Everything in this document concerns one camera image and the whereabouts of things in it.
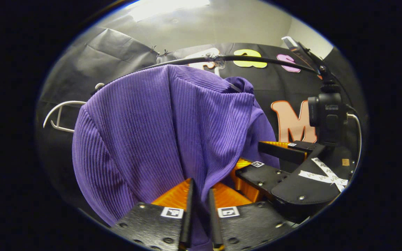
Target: black metal rod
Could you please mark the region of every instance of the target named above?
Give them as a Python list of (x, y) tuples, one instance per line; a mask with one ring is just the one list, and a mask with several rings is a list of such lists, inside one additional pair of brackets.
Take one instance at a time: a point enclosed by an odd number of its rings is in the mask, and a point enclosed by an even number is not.
[[(253, 57), (253, 56), (236, 56), (236, 55), (218, 55), (215, 57), (215, 59), (222, 59), (224, 61), (250, 61), (250, 62), (266, 62), (266, 63), (274, 63), (274, 64), (279, 64), (279, 65), (284, 65), (284, 66), (289, 66), (293, 68), (297, 68), (300, 70), (305, 70), (310, 73), (317, 74), (317, 72), (314, 69), (311, 69), (309, 67), (281, 61), (281, 60), (276, 60), (276, 59), (268, 59), (268, 58), (261, 58), (261, 57)], [(197, 62), (212, 62), (211, 57), (197, 57), (197, 58), (191, 58), (191, 59), (177, 59), (177, 60), (172, 60), (168, 62), (163, 62), (163, 63), (158, 63), (149, 67), (142, 68), (141, 70), (146, 70), (150, 69), (153, 67), (159, 67), (167, 64), (176, 64), (176, 65), (184, 65), (184, 64), (190, 64), (190, 63), (197, 63)]]

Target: white tape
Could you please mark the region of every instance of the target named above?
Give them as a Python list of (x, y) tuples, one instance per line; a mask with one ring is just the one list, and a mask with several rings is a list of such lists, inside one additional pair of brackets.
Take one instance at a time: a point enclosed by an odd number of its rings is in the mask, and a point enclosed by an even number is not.
[(344, 190), (345, 186), (348, 183), (348, 180), (339, 178), (337, 175), (335, 175), (335, 173), (333, 173), (333, 171), (329, 167), (327, 167), (327, 165), (324, 162), (320, 161), (318, 158), (314, 158), (311, 160), (314, 161), (314, 163), (316, 163), (316, 165), (319, 166), (327, 176), (305, 172), (303, 170), (300, 171), (299, 173), (300, 176), (310, 178), (315, 181), (322, 181), (325, 183), (336, 184), (336, 187), (339, 189), (340, 192)]

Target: bolt hole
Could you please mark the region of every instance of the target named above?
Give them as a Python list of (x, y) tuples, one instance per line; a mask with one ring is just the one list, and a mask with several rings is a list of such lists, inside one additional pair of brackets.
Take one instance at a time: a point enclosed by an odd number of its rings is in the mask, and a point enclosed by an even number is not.
[(230, 238), (228, 240), (228, 242), (231, 243), (231, 244), (237, 244), (239, 242), (239, 240), (237, 238)]
[(164, 241), (165, 243), (168, 243), (168, 244), (173, 243), (173, 239), (172, 239), (172, 238), (164, 238), (163, 241)]

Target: ribbed knit fabric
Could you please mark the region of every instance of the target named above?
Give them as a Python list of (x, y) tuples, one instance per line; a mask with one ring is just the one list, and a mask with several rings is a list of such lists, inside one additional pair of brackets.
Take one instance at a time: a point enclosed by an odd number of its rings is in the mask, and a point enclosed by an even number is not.
[[(150, 203), (186, 178), (207, 210), (209, 188), (240, 156), (279, 167), (277, 158), (258, 153), (260, 140), (276, 139), (248, 81), (166, 65), (119, 78), (81, 107), (72, 160), (89, 205), (113, 225), (137, 202)], [(195, 215), (194, 251), (212, 248), (201, 221)]]

